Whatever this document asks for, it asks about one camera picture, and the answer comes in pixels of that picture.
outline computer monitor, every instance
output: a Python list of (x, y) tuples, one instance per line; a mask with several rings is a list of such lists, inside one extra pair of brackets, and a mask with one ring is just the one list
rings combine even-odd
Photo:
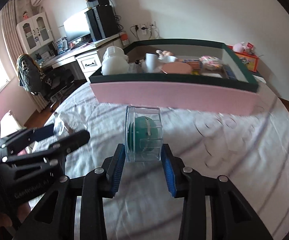
[(88, 11), (88, 8), (72, 15), (63, 23), (68, 43), (90, 34), (85, 15), (86, 11)]

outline white wall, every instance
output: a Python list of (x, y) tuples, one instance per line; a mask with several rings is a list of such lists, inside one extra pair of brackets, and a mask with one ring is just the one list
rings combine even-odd
[(11, 110), (19, 123), (24, 125), (24, 123), (36, 110), (36, 107), (27, 92), (22, 87), (19, 87), (19, 80), (15, 74), (4, 44), (1, 30), (1, 20), (0, 60), (10, 78), (10, 82), (0, 91), (0, 118)]
[[(121, 24), (156, 21), (163, 38), (251, 42), (261, 57), (259, 72), (272, 90), (289, 100), (289, 15), (277, 0), (112, 0)], [(85, 0), (44, 0), (55, 38), (63, 22), (86, 7)]]

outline silver bolt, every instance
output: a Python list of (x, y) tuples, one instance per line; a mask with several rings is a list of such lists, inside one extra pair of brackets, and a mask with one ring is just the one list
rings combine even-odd
[(50, 166), (57, 166), (58, 165), (58, 160), (57, 159), (54, 159), (54, 160), (51, 160), (49, 162)]
[(94, 170), (94, 173), (96, 173), (96, 174), (101, 174), (101, 173), (103, 173), (104, 172), (104, 169), (103, 168), (96, 168), (95, 170)]
[(59, 181), (62, 183), (62, 182), (66, 182), (68, 180), (68, 177), (67, 176), (62, 176), (60, 177)]
[(182, 170), (183, 170), (185, 173), (191, 173), (191, 172), (192, 172), (192, 168), (190, 168), (190, 167), (184, 167)]
[(225, 175), (221, 175), (221, 176), (219, 176), (219, 180), (220, 180), (221, 182), (227, 182), (227, 181), (228, 181), (228, 177), (225, 176)]

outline cabinet glass door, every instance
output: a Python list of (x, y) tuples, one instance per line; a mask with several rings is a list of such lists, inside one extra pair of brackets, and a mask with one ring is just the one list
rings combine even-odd
[(50, 37), (48, 34), (48, 30), (46, 28), (46, 24), (42, 17), (37, 18), (37, 24), (38, 24), (38, 35), (41, 34), (41, 38), (43, 39), (43, 41), (48, 40)]
[(36, 42), (35, 42), (35, 39), (34, 39), (34, 36), (33, 36), (33, 33), (32, 33), (32, 30), (31, 30), (31, 26), (29, 23), (25, 23), (23, 26), (23, 31), (24, 31), (24, 35), (25, 35), (25, 38), (27, 40), (27, 43), (29, 45), (29, 48), (30, 49), (33, 49), (34, 47), (37, 46)]

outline cabinet handle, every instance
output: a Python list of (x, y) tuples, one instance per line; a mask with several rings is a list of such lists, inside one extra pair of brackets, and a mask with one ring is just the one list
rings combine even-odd
[(91, 64), (85, 64), (85, 67), (89, 67), (89, 66), (92, 66), (92, 65), (95, 65), (95, 63), (92, 62)]

